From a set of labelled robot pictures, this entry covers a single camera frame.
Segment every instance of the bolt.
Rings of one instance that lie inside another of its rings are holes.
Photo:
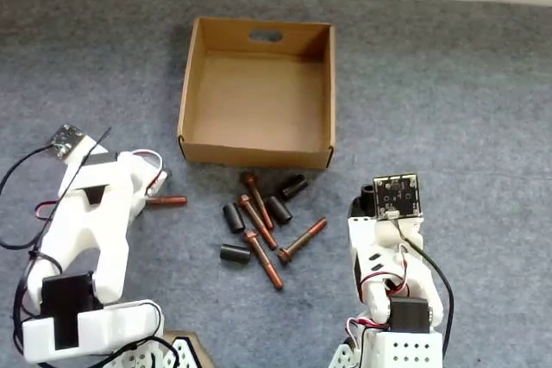
[[[265,222],[265,226],[267,226],[268,230],[272,230],[274,228],[273,221],[268,214],[265,202],[263,202],[262,200],[259,187],[257,187],[257,176],[255,176],[251,172],[243,172],[240,176],[240,179],[241,182],[249,189],[251,196],[253,196],[255,204],[257,204],[257,208],[259,208],[260,215],[262,216],[262,221]]]
[[[284,288],[284,283],[282,282],[282,279],[280,279],[279,274],[276,272],[276,269],[274,269],[272,262],[257,240],[257,236],[258,234],[254,230],[246,230],[243,232],[243,239],[251,246],[257,255],[257,258],[259,258],[260,264],[265,268],[265,272],[272,281],[274,287],[277,290],[281,290]]]
[[[326,227],[328,224],[328,221],[325,217],[317,221],[315,224],[313,224],[306,232],[301,234],[291,245],[289,245],[287,248],[280,248],[278,251],[278,259],[286,265],[290,261],[292,261],[293,255],[305,246],[310,239],[312,239],[314,236],[316,236],[320,231]]]
[[[249,198],[249,196],[247,194],[242,194],[241,196],[239,196],[238,204],[248,214],[249,218],[255,225],[255,228],[259,231],[262,238],[268,244],[268,247],[270,247],[270,250],[274,250],[276,247],[278,247],[278,243],[276,243],[276,240],[268,231],[267,227],[265,226],[265,223],[262,221],[262,219],[259,217],[255,209],[253,208],[253,205],[251,204],[251,199]]]
[[[186,196],[149,197],[146,199],[148,206],[185,206],[187,203]]]

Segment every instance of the bolt head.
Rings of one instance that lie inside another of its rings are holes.
[[[249,198],[249,196],[247,194],[242,194],[238,197],[238,204],[240,205],[240,207],[243,207],[243,205],[245,203],[248,203],[251,199]]]
[[[244,240],[254,239],[255,237],[257,237],[257,232],[255,232],[254,230],[246,229],[241,234],[241,237]]]
[[[287,265],[289,262],[292,261],[292,257],[290,254],[283,248],[280,248],[278,250],[278,253],[276,253],[276,256],[278,256],[278,259],[280,262],[282,262],[284,265]]]
[[[257,176],[252,172],[243,172],[240,174],[240,180],[243,184],[254,184],[257,182]]]

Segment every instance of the cardboard piece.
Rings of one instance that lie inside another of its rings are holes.
[[[325,168],[336,142],[334,28],[200,17],[178,125],[191,162]]]

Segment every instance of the black tube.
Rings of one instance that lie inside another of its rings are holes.
[[[309,183],[303,174],[297,174],[288,178],[278,189],[278,194],[284,201],[291,200],[299,192],[308,187]]]
[[[290,210],[288,210],[285,204],[283,204],[276,196],[270,196],[265,201],[265,205],[267,206],[270,215],[280,225],[289,223],[293,217]]]
[[[242,213],[236,203],[228,203],[223,207],[224,217],[232,233],[240,233],[245,229]]]
[[[247,247],[234,246],[234,245],[222,245],[221,246],[221,259],[230,260],[232,262],[247,263],[251,258],[251,250]]]

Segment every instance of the perforated mounting plate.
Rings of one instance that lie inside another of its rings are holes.
[[[199,364],[198,357],[196,356],[193,348],[190,345],[190,341],[186,338],[177,338],[172,346],[177,350],[180,357],[179,368],[201,368]],[[177,368],[174,365],[174,355],[172,352],[167,352],[165,354],[165,359],[163,360],[164,368]]]
[[[370,368],[442,368],[442,335],[438,332],[381,332],[373,340]]]
[[[348,345],[341,344],[337,347],[328,368],[352,368],[354,366],[356,366],[356,361],[353,351]]]
[[[164,355],[156,342],[148,342],[134,351],[127,351],[103,368],[150,368],[160,366]]]

